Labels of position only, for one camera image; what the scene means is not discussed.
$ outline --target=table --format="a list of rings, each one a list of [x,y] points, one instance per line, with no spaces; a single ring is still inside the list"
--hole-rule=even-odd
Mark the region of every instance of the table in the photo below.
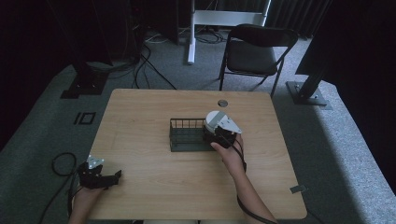
[[[219,100],[228,105],[220,107]],[[306,210],[269,94],[245,91],[114,90],[91,155],[102,174],[122,170],[92,219],[242,219],[233,180],[216,151],[171,152],[171,118],[222,110],[242,129],[247,175],[276,218]]]
[[[271,0],[265,2],[262,13],[195,10],[195,0],[191,0],[191,37],[188,64],[194,64],[195,61],[195,25],[236,26],[242,23],[249,23],[264,26],[270,4]]]

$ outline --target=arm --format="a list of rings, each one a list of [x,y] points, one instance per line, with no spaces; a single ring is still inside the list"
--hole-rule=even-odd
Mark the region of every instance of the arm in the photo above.
[[[103,189],[82,188],[75,196],[69,224],[84,224]]]
[[[241,146],[243,145],[243,140],[240,134],[236,136],[236,141],[234,146],[242,152]],[[220,154],[223,159],[225,166],[227,167],[233,182],[235,183],[236,192],[242,204],[250,212],[264,217],[268,220],[276,222],[276,219],[271,214],[270,210],[264,204],[259,194],[254,189],[253,185],[250,183],[248,176],[245,174],[243,168],[243,163],[238,154],[233,150],[233,148],[224,148],[217,143],[211,143],[211,146]],[[245,214],[245,217],[249,224],[261,223],[255,218]]]

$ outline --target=gray carpet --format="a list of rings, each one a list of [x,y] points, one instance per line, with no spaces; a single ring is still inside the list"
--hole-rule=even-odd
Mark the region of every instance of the gray carpet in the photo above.
[[[155,41],[161,43],[147,43],[151,50],[149,61],[179,90],[218,89],[216,78],[224,44],[197,42],[195,64],[187,65],[187,42],[182,40],[177,46],[169,41]],[[310,213],[303,220],[280,220],[280,223],[320,223],[319,219],[323,223],[396,223],[395,195],[336,88],[326,82],[319,85],[332,110],[295,105],[289,95],[286,81],[306,79],[294,74],[308,46],[309,40],[301,39],[290,52],[273,101],[299,184],[309,188],[303,197]],[[148,56],[149,52],[144,49],[143,54]],[[99,63],[92,65],[105,67]],[[110,74],[102,95],[60,99],[75,75],[73,67],[68,66],[52,80],[2,150],[0,223],[38,223],[51,197],[65,180],[52,172],[52,160],[63,152],[76,154],[78,164],[86,160],[112,90],[131,88],[134,81],[132,71],[115,72]],[[259,81],[259,78],[228,76],[223,89],[269,92],[274,80],[268,78],[257,86]],[[172,89],[149,66],[142,67],[137,83],[142,89]],[[91,125],[75,124],[78,113],[93,112],[96,116]],[[58,163],[56,167],[60,172],[67,173],[72,167],[67,156]],[[66,212],[63,189],[49,207],[43,223],[66,223]],[[90,223],[131,221],[93,220]]]

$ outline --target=stand base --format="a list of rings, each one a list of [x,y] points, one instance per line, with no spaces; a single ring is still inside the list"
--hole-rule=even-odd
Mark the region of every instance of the stand base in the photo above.
[[[103,88],[107,82],[108,73],[101,73],[95,75],[95,79],[92,81],[90,87],[81,87],[78,85],[79,76],[77,75],[70,85],[69,90],[64,91],[61,95],[61,99],[77,99],[82,95],[100,95],[102,94]]]
[[[318,105],[323,110],[332,110],[332,106],[330,105],[329,101],[323,98],[319,89],[316,89],[310,98],[302,99],[298,93],[303,85],[303,82],[286,82],[286,86],[288,87],[290,95],[293,98],[293,102],[296,105]]]

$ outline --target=chair backrest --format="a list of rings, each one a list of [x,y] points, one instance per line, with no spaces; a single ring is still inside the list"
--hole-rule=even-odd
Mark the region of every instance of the chair backrest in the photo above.
[[[239,24],[228,34],[227,42],[238,38],[251,45],[270,48],[291,48],[298,40],[298,35],[290,29],[269,28],[253,24]]]

